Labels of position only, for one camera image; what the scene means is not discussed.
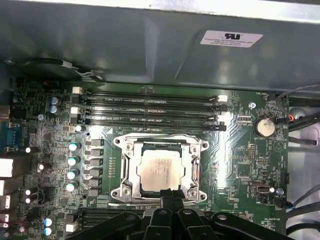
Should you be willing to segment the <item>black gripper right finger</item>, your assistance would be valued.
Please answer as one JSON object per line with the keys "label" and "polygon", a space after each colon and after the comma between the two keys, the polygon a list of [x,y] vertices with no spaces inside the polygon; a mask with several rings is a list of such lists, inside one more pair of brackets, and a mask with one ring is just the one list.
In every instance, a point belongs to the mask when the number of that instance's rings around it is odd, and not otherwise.
{"label": "black gripper right finger", "polygon": [[182,190],[172,191],[172,203],[186,240],[285,240],[287,237],[226,212],[211,215],[205,222],[195,210],[184,207]]}

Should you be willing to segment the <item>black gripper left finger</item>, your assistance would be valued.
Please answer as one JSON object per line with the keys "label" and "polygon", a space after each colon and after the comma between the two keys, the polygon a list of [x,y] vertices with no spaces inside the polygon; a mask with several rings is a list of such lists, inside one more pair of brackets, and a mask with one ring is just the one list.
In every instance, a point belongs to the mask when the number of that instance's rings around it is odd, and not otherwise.
{"label": "black gripper left finger", "polygon": [[81,240],[170,240],[172,237],[171,189],[160,191],[160,208],[151,217],[123,212],[79,233]]}

